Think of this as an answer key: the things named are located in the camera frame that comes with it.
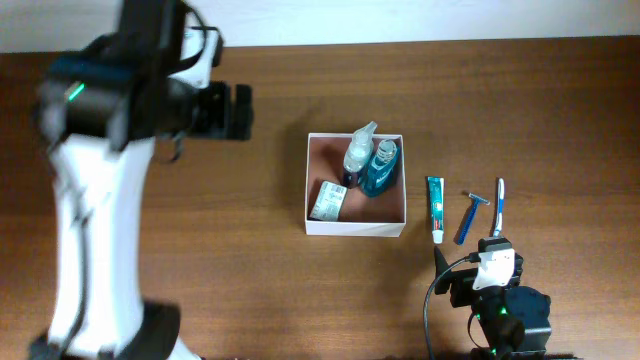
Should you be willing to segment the blue disposable razor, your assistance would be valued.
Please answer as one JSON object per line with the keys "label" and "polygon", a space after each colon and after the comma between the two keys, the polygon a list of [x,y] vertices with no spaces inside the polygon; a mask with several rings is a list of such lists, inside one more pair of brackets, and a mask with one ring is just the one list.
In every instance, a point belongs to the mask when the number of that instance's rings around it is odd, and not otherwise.
{"label": "blue disposable razor", "polygon": [[472,204],[469,208],[468,214],[462,223],[459,234],[455,240],[456,245],[463,245],[466,241],[466,237],[469,233],[470,228],[472,227],[473,221],[476,216],[477,209],[480,205],[489,205],[490,201],[482,198],[474,193],[469,192],[468,197],[471,199]]}

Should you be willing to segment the teal Colgate toothpaste tube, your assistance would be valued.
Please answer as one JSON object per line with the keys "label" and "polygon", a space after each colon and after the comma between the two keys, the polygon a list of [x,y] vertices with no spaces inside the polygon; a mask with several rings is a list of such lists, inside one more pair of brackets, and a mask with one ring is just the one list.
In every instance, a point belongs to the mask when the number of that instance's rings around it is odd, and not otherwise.
{"label": "teal Colgate toothpaste tube", "polygon": [[432,238],[435,244],[441,244],[444,237],[444,179],[428,177]]}

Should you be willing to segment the blue white toothbrush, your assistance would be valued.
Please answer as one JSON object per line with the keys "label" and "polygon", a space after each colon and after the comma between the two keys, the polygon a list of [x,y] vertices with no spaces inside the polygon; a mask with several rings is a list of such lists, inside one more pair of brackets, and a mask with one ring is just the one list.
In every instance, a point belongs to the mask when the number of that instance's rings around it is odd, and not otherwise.
{"label": "blue white toothbrush", "polygon": [[495,207],[495,223],[492,235],[497,237],[503,228],[503,212],[505,200],[505,182],[503,178],[497,180],[496,207]]}

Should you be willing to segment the clear spray bottle dark liquid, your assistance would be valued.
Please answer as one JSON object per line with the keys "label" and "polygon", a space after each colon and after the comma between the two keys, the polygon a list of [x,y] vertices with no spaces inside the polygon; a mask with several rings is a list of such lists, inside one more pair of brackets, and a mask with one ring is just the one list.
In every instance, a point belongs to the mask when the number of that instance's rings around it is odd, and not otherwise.
{"label": "clear spray bottle dark liquid", "polygon": [[351,189],[362,183],[373,153],[373,135],[377,126],[376,122],[371,121],[353,133],[343,160],[342,186]]}

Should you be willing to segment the green white Dettol soap box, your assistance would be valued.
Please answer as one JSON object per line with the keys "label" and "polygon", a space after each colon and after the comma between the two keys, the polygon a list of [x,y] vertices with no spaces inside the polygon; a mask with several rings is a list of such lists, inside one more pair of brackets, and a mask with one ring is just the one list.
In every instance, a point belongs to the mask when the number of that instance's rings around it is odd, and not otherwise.
{"label": "green white Dettol soap box", "polygon": [[311,209],[310,218],[317,221],[337,222],[346,195],[346,187],[324,181]]}

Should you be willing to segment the teal Listerine mouthwash bottle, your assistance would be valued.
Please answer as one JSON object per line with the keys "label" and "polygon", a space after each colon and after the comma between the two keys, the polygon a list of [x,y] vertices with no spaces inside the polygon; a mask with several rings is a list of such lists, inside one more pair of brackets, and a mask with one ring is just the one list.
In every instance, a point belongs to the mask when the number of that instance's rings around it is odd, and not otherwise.
{"label": "teal Listerine mouthwash bottle", "polygon": [[399,148],[392,139],[382,140],[366,169],[361,190],[370,198],[384,193],[391,185]]}

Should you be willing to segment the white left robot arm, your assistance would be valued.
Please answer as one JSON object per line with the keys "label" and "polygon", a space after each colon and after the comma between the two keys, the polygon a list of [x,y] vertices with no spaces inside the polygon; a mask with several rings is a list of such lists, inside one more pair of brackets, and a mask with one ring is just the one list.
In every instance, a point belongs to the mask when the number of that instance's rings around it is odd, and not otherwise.
{"label": "white left robot arm", "polygon": [[252,90],[211,77],[220,30],[190,4],[126,1],[115,31],[59,56],[34,121],[54,172],[57,287],[31,359],[190,359],[178,305],[144,299],[138,275],[142,197],[155,145],[246,141]]}

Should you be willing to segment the white box pink interior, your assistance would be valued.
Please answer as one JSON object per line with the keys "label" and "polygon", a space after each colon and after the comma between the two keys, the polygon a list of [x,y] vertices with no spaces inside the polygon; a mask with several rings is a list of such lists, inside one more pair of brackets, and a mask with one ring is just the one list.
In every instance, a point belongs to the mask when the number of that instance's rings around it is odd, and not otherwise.
{"label": "white box pink interior", "polygon": [[308,235],[398,237],[407,223],[404,141],[400,134],[376,134],[375,143],[393,140],[399,148],[393,183],[377,197],[360,188],[349,189],[334,222],[311,217],[323,182],[338,184],[343,158],[351,142],[349,133],[310,133],[307,138],[305,232]]}

